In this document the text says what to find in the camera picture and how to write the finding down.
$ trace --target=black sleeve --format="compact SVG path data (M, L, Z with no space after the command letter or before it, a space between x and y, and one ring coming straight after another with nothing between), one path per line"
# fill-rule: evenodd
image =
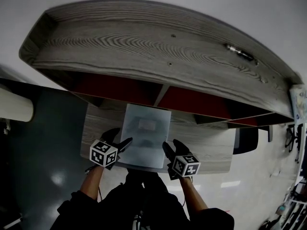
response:
M59 216L50 230L94 229L98 202L78 191L71 194L71 200L65 201L59 208Z
M196 216L190 218L194 229L223 229L235 228L234 218L217 208L204 209Z

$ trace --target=white wall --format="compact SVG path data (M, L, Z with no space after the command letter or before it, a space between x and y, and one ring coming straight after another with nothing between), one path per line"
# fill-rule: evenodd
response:
M0 0L0 66L26 82L57 85L23 63L18 50L44 10L81 0ZM275 52L307 82L307 0L154 0L220 19Z

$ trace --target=white cylinder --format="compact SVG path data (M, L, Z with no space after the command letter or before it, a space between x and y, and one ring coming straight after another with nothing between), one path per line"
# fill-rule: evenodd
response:
M33 116L31 100L14 94L0 86L0 117L29 122Z

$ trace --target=gray floor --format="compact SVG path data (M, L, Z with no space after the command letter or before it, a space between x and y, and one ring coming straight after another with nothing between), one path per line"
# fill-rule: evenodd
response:
M33 100L31 122L12 122L8 161L22 229L49 229L56 209L80 188L92 165L80 156L87 103L62 91L0 80Z

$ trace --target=forearm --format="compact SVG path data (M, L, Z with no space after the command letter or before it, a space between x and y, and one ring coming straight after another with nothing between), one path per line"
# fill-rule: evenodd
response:
M196 215L198 212L207 209L207 205L196 191L192 181L188 177L180 178L182 190L186 199L187 208L190 217Z
M80 188L81 192L88 195L94 200L97 200L98 197L98 188L103 170L104 168L102 166L97 166L93 168L88 173L86 179L84 180Z

